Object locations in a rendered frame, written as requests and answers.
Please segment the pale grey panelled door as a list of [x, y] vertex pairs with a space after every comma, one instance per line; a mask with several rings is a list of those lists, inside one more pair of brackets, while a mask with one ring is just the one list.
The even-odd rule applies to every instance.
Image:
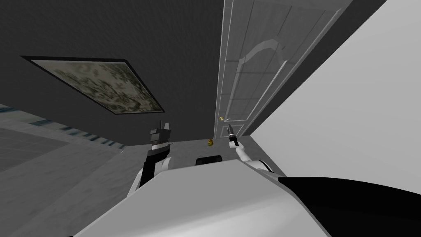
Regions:
[[352, 1], [224, 0], [213, 137], [227, 137], [228, 124], [237, 136], [250, 131]]

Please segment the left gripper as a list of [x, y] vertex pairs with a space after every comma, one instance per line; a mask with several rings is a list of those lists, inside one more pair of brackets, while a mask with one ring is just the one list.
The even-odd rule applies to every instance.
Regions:
[[160, 120], [159, 128], [150, 131], [152, 145], [168, 142], [170, 134], [171, 130], [169, 128], [169, 123], [165, 123], [164, 128], [162, 129], [162, 120]]

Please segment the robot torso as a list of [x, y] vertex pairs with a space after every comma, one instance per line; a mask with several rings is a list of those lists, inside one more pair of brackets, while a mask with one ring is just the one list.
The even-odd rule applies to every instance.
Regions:
[[240, 160], [163, 171], [74, 237], [331, 237], [277, 177]]

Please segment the black framed wall picture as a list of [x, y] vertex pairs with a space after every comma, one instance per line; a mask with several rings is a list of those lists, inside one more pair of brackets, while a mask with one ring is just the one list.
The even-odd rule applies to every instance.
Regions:
[[22, 58], [114, 115], [165, 112], [126, 59], [24, 55]]

